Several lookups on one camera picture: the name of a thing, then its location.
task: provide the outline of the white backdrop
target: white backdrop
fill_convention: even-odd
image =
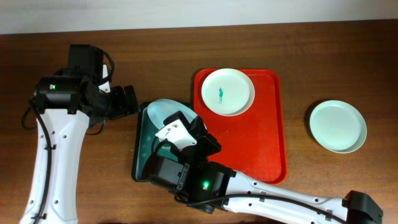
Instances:
[[[0,34],[398,18],[398,0],[0,0]]]

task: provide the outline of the red tray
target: red tray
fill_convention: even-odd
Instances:
[[[287,163],[278,76],[270,70],[238,69],[253,82],[254,102],[243,114],[220,116],[210,111],[201,97],[205,78],[215,70],[206,68],[196,74],[193,94],[195,112],[222,146],[209,160],[268,184],[282,183]]]

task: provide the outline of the white plate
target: white plate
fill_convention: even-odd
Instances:
[[[323,147],[339,153],[359,149],[366,139],[366,123],[353,106],[338,100],[320,103],[311,113],[313,137]]]
[[[155,100],[148,105],[148,116],[157,129],[164,127],[163,121],[171,114],[181,111],[191,123],[198,115],[189,107],[169,99]]]
[[[254,85],[243,72],[223,68],[206,77],[201,97],[212,112],[235,116],[250,108],[254,101]]]

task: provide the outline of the green light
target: green light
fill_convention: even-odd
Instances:
[[[207,190],[208,187],[209,187],[209,182],[208,181],[204,181],[203,190]]]

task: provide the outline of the wood grain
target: wood grain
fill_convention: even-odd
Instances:
[[[0,36],[0,222],[24,212],[37,133],[21,128],[40,77],[66,65],[70,44],[92,44],[116,63],[113,85],[134,85],[140,102],[189,101],[201,68],[267,68],[281,82],[289,176],[299,192],[366,192],[398,220],[398,20],[271,24],[189,29],[114,30]],[[316,101],[343,100],[364,116],[368,137],[351,154],[319,146],[306,129]],[[77,183],[79,223],[263,222],[253,215],[207,215],[131,179],[137,115],[87,136]]]

